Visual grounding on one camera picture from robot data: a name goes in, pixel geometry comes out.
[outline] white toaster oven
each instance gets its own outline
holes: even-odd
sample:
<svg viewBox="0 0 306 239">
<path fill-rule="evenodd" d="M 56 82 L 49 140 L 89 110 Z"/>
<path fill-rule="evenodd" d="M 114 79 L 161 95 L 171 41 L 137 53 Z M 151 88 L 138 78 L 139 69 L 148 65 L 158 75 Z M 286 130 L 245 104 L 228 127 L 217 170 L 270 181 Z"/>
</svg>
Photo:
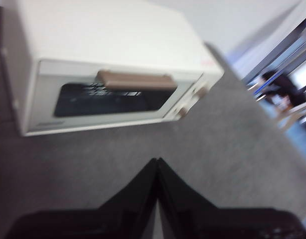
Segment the white toaster oven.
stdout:
<svg viewBox="0 0 306 239">
<path fill-rule="evenodd" d="M 178 120 L 223 75 L 180 13 L 146 1 L 0 5 L 22 135 Z"/>
</svg>

